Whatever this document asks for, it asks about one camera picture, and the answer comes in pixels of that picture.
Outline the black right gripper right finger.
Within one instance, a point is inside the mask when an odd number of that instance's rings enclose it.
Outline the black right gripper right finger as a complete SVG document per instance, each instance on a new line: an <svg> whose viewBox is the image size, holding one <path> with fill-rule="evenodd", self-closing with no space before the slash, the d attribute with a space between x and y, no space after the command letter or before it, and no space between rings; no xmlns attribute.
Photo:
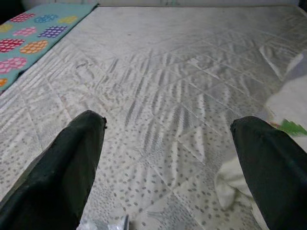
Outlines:
<svg viewBox="0 0 307 230"><path fill-rule="evenodd" d="M246 116L230 126L251 194L271 230L307 228L307 154L283 131Z"/></svg>

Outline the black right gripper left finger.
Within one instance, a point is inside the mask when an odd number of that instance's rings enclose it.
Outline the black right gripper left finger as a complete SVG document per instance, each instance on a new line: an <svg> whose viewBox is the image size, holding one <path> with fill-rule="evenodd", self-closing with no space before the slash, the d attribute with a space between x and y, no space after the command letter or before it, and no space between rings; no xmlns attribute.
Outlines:
<svg viewBox="0 0 307 230"><path fill-rule="evenodd" d="M106 119L87 110L59 132L0 203L3 230L74 230L95 180Z"/></svg>

